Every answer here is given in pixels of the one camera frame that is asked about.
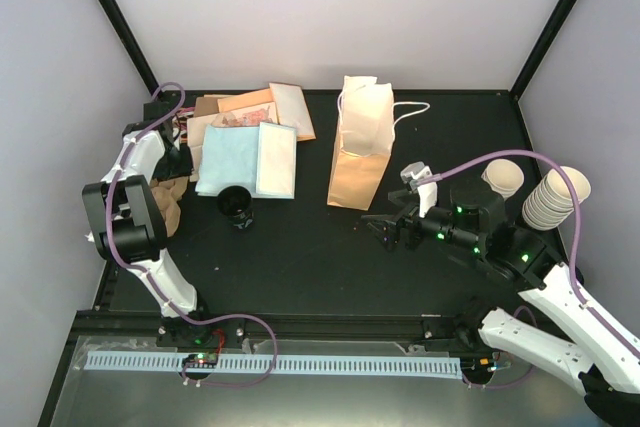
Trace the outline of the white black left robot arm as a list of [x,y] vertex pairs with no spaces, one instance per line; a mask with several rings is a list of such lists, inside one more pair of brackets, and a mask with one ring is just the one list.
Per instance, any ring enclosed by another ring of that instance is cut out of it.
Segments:
[[158,303],[160,335],[174,345],[203,347],[212,340],[215,323],[167,249],[179,223],[178,201],[193,170],[192,157],[186,147],[175,145],[170,119],[144,131],[169,112],[168,102],[143,106],[143,120],[123,131],[113,167],[83,188],[82,200],[100,256],[129,271]]

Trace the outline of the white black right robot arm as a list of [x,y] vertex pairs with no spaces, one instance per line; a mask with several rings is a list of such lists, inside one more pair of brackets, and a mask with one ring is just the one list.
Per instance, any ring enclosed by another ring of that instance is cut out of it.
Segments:
[[450,190],[449,208],[425,214],[407,192],[390,196],[398,213],[363,218],[387,250],[415,249],[424,240],[457,247],[466,265],[516,292],[568,336],[558,338],[475,298],[452,322],[461,347],[514,354],[572,387],[607,424],[638,425],[639,361],[631,352],[638,339],[628,331],[615,337],[599,324],[590,312],[594,299],[572,286],[569,265],[538,234],[508,221],[501,195],[480,179],[461,181]]

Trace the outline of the brown paper takeout bag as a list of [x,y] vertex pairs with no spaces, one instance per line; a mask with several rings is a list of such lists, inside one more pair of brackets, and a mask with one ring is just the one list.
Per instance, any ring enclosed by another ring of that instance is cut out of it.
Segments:
[[375,76],[346,76],[337,99],[327,204],[368,210],[390,161],[397,124],[429,108],[423,101],[396,101],[392,85]]

